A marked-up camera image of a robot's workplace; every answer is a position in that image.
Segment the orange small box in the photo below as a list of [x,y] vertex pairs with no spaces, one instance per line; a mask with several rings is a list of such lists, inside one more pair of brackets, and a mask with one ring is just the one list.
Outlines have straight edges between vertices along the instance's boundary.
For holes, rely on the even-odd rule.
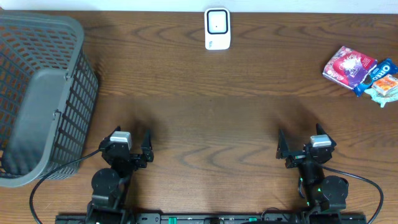
[[372,84],[372,89],[383,96],[386,96],[396,88],[397,78],[392,75],[386,75]]

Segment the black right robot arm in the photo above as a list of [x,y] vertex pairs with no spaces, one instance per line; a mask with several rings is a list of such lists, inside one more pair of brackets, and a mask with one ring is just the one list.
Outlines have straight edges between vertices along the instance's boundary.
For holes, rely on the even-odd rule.
[[336,175],[326,176],[322,165],[332,158],[336,142],[316,125],[316,135],[301,150],[291,150],[283,130],[279,130],[277,159],[285,160],[288,169],[297,168],[305,198],[310,207],[319,212],[334,212],[346,208],[349,183]]

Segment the light green snack packet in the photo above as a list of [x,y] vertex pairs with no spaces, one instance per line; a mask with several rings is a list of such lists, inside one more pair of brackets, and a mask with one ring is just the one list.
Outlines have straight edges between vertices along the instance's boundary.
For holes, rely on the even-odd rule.
[[374,102],[379,103],[381,108],[385,107],[386,103],[397,101],[397,89],[392,90],[385,96],[372,88],[369,88],[364,92],[368,94]]

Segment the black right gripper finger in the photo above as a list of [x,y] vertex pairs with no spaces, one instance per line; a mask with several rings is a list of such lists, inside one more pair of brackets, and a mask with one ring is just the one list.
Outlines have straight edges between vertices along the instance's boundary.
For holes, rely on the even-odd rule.
[[277,159],[286,159],[290,156],[289,146],[287,144],[285,135],[283,130],[279,129],[278,132],[278,145],[277,145],[277,152],[276,158]]
[[316,124],[316,132],[317,135],[325,135],[326,131],[322,128],[321,124],[317,123]]

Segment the white barcode scanner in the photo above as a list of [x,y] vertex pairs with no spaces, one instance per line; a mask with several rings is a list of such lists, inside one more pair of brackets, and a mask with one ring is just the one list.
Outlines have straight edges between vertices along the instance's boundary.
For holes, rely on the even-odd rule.
[[231,16],[223,7],[209,8],[204,12],[205,48],[226,50],[231,45]]

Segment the blue Oreo cookie pack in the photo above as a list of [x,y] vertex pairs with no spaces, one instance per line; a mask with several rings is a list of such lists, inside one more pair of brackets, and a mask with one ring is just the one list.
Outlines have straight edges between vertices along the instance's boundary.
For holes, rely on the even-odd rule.
[[353,88],[353,91],[356,96],[360,97],[375,81],[385,77],[386,75],[393,75],[395,73],[397,73],[397,65],[394,64],[390,58],[387,58],[377,64],[365,76],[365,79],[358,86]]

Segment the red purple snack bag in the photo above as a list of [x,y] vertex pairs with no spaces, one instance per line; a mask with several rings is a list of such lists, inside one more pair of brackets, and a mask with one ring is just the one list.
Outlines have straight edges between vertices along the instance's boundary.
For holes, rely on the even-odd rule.
[[375,58],[342,46],[326,63],[322,75],[353,90],[364,81],[366,75],[377,65]]

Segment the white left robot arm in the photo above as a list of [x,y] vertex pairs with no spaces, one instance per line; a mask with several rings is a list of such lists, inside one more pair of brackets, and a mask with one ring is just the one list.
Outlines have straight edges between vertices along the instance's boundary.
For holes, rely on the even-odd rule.
[[101,157],[110,165],[100,169],[91,180],[93,194],[84,223],[135,223],[131,210],[124,207],[132,175],[154,160],[151,131],[146,130],[141,153],[132,153],[132,135],[117,127],[99,144]]

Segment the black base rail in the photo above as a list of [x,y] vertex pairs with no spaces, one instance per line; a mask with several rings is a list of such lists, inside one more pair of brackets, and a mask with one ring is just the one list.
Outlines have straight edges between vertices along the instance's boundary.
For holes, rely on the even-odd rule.
[[[305,223],[303,218],[291,214],[266,213],[264,215],[161,215],[159,213],[137,213],[124,223],[135,224],[234,224],[234,223]],[[366,223],[364,215],[312,215],[310,223]]]

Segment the grey plastic mesh basket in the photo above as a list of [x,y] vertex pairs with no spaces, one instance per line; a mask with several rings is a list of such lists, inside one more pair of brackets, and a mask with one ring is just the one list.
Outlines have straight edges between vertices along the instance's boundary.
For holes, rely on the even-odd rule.
[[67,16],[1,12],[1,186],[80,166],[99,81]]

